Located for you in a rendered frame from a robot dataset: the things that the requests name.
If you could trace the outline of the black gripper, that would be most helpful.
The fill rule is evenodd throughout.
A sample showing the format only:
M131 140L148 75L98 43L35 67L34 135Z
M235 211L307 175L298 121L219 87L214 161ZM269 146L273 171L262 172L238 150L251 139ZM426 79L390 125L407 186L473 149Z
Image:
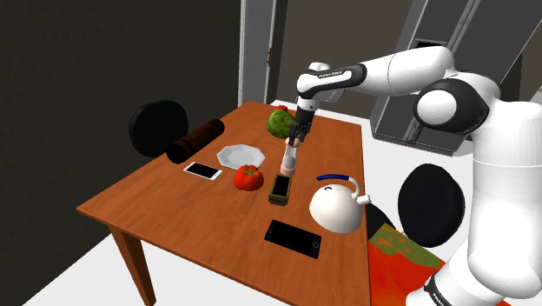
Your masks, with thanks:
M297 123L292 123L290 126L290 129L288 131L287 144L300 144L301 142L304 142L305 137L310 132L311 124L314 119L314 114L314 110L304 110L301 106L297 107L295 116Z

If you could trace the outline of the red tomato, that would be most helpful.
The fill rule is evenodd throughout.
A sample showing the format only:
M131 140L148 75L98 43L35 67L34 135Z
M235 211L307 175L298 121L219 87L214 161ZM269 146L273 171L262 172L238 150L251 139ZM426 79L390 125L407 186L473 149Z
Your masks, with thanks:
M242 165L236 171L234 185L238 190L254 191L263 184L264 177L254 165Z

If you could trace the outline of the black smartphone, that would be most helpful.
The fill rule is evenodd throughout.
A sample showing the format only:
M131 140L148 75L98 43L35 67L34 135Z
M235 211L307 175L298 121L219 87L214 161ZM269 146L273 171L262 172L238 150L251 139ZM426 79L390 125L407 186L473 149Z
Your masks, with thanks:
M271 221L265 240L313 259L320 254L321 236L277 220Z

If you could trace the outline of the white shaker with peach caps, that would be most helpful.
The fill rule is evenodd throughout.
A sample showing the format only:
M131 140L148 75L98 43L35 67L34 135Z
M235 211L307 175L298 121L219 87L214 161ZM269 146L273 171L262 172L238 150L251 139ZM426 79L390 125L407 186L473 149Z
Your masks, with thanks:
M292 176L296 167L296 151L301 145L299 138L295 138L292 145L289 144L289 138L285 140L286 149L281 162L281 174L283 176Z

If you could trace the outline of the brown wooden table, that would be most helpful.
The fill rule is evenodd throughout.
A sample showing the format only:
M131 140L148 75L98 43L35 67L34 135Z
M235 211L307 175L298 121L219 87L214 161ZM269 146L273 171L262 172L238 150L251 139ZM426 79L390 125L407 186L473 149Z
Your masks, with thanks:
M224 133L194 157L218 167L224 147L246 144L266 157L264 185L256 191L234 186L235 172L222 169L214 180L185 172L184 164L160 156L79 207L109 226L147 306L155 294L142 252L150 243L239 283L302 306L371 306L367 234L334 234L311 217L308 205L325 183L317 176L345 174L364 186L362 134L358 124L318 116L297 151L288 204L268 201L285 144L271 136L272 107L249 102L223 119ZM321 236L317 259L265 240L272 220Z

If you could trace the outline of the green cabbage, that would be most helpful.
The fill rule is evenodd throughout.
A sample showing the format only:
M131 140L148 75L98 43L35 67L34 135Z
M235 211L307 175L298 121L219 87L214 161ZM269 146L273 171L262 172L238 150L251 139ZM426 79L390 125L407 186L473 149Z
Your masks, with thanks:
M274 110L268 117L266 126L271 135L286 139L291 125L295 122L294 116L286 110Z

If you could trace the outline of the small green open box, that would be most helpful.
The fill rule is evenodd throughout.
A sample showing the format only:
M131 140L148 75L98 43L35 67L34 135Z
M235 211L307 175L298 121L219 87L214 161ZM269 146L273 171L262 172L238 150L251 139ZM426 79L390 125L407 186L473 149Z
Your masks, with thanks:
M292 177L276 174L268 193L268 201L272 204L285 206L288 204Z

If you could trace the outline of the grey door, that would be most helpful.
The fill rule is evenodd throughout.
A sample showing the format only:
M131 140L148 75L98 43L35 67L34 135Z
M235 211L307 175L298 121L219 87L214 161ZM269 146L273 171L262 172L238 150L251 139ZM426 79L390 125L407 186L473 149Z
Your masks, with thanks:
M276 98L288 0L241 0L238 104Z

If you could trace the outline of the dark brown cylinder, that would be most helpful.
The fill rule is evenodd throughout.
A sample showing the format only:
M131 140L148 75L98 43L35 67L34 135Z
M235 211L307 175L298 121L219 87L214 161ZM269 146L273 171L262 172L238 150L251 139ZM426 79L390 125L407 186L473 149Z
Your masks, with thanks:
M166 150L166 155L172 163L183 163L213 142L224 130L224 123L219 119L213 119L173 142Z

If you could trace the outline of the white smartphone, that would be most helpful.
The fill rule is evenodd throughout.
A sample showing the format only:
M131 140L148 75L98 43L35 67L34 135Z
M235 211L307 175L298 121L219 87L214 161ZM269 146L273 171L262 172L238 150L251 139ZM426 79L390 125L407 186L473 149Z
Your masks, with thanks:
M192 162L183 170L195 176L203 177L211 181L214 181L222 173L221 170L198 162Z

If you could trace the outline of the white octagonal plate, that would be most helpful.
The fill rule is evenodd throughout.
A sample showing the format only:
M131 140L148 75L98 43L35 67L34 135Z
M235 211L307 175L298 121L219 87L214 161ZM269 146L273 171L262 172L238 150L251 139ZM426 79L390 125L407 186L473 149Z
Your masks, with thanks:
M222 166L233 170L238 170L243 165L254 165L258 168L266 159L258 148L246 144L226 146L217 153L217 158Z

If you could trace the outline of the red green patterned robot stand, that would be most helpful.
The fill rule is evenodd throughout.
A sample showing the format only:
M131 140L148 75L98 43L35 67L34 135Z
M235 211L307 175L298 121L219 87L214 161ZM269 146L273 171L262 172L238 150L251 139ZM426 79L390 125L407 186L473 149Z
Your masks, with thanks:
M367 243L372 306L406 306L445 262L384 223Z

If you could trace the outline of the black round chair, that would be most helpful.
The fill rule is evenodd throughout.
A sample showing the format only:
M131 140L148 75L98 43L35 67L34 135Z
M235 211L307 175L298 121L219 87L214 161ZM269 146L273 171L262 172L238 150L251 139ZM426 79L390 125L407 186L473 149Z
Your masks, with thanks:
M406 177L392 204L406 236L426 248L447 242L459 229L466 210L459 184L432 163L419 165Z
M188 133L185 109L177 102L161 100L144 104L129 120L129 139L133 148L146 157L156 158Z

